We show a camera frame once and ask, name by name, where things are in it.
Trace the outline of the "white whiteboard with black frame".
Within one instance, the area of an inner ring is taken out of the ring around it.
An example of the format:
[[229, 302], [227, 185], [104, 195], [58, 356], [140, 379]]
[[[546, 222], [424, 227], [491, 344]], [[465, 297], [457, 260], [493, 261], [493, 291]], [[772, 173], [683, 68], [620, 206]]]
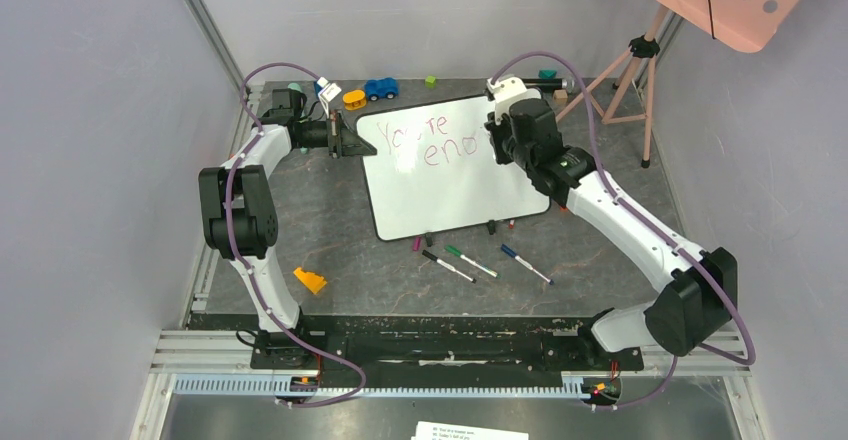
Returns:
[[499, 165], [484, 127], [494, 105], [483, 95], [356, 120], [375, 147], [362, 159], [378, 239], [393, 241], [546, 212], [516, 165]]

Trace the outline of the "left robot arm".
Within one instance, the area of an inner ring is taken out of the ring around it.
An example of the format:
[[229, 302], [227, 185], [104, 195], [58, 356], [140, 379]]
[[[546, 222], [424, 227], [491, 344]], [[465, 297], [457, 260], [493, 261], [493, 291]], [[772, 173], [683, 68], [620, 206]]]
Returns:
[[275, 252], [279, 222], [270, 174], [293, 149], [328, 150], [333, 158], [373, 156], [340, 111], [311, 120], [306, 95], [295, 88], [275, 89], [247, 143], [227, 162], [198, 176], [206, 244], [229, 261], [248, 289], [258, 329], [249, 347], [255, 369], [313, 368], [321, 355], [304, 333], [301, 308], [291, 295]]

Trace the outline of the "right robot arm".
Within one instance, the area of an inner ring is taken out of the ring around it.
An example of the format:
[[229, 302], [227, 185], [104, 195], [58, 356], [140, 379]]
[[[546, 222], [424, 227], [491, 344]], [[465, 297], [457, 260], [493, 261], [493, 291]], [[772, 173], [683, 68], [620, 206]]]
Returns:
[[736, 258], [687, 241], [627, 195], [591, 154], [565, 145], [546, 101], [496, 105], [485, 128], [497, 163], [516, 165], [539, 193], [600, 231], [657, 292], [645, 304], [605, 310], [581, 329], [577, 352], [585, 365], [602, 368], [618, 352], [649, 345], [683, 357], [731, 321]]

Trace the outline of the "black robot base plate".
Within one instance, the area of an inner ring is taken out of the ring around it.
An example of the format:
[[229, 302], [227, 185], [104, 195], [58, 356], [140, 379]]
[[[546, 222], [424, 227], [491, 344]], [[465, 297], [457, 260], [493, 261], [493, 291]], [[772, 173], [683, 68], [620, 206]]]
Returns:
[[554, 387], [563, 372], [641, 371], [637, 348], [590, 344], [582, 317], [304, 315], [293, 338], [240, 330], [256, 370], [323, 388]]

